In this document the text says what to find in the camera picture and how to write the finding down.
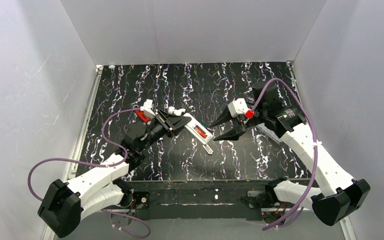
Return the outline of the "white remote control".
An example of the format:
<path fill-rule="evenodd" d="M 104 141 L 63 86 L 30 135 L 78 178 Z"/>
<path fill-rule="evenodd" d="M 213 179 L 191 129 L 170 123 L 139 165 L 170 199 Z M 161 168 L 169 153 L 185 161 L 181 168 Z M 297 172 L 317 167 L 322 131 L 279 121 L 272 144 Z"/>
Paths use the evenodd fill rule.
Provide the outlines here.
<path fill-rule="evenodd" d="M 190 113 L 185 113 L 183 117 L 190 118 L 190 121 L 184 127 L 203 145 L 206 145 L 211 140 L 213 140 L 213 134 L 208 129 L 206 129 L 198 120 L 196 120 Z"/>

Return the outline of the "orange battery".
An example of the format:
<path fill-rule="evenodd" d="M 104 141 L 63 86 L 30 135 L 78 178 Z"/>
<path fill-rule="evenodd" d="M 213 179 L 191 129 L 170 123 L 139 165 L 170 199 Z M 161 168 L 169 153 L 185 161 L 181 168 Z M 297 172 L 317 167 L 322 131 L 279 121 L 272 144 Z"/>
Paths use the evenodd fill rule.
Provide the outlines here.
<path fill-rule="evenodd" d="M 202 138 L 204 139 L 207 138 L 207 133 L 203 129 L 201 129 L 199 126 L 196 126 L 194 129 Z"/>

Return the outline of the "white battery cover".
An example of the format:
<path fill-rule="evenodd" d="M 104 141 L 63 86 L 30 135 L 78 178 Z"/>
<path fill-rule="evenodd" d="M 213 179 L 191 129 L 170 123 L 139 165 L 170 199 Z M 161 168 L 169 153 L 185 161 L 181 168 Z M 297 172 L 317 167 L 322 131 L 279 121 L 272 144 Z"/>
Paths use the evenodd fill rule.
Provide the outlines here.
<path fill-rule="evenodd" d="M 208 145 L 208 144 L 204 144 L 203 145 L 203 148 L 204 148 L 204 150 L 206 151 L 206 153 L 208 154 L 208 155 L 212 155 L 213 154 L 213 150 L 212 150 L 212 148 Z"/>

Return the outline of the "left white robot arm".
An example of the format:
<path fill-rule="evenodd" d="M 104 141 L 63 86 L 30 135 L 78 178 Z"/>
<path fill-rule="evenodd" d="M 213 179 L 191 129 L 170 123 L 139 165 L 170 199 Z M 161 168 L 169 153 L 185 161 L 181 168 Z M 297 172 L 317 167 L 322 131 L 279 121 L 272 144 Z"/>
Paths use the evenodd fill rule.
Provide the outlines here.
<path fill-rule="evenodd" d="M 60 238 L 71 234 L 91 214 L 114 205 L 128 206 L 133 189 L 122 180 L 145 159 L 144 151 L 163 136 L 174 137 L 190 129 L 194 118 L 188 113 L 150 111 L 150 123 L 134 122 L 127 129 L 118 149 L 101 164 L 66 182 L 53 181 L 37 214 Z"/>

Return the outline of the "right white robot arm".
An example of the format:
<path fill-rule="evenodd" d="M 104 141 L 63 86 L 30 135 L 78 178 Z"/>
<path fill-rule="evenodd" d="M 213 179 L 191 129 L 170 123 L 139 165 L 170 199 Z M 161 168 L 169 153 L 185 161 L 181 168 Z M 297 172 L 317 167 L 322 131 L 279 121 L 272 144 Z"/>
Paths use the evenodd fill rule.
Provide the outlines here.
<path fill-rule="evenodd" d="M 333 226 L 362 206 L 371 187 L 366 180 L 355 179 L 333 159 L 318 140 L 313 122 L 301 103 L 297 107 L 283 104 L 277 87 L 281 83 L 279 78 L 255 83 L 252 107 L 244 99 L 230 102 L 211 126 L 230 121 L 233 127 L 215 140 L 237 141 L 248 128 L 264 125 L 269 135 L 291 148 L 310 170 L 306 186 L 280 177 L 267 183 L 264 193 L 243 198 L 252 207 L 292 204 L 290 212 L 269 221 L 264 230 L 287 226 L 287 218 L 299 216 L 303 209 L 313 211 L 322 223 Z"/>

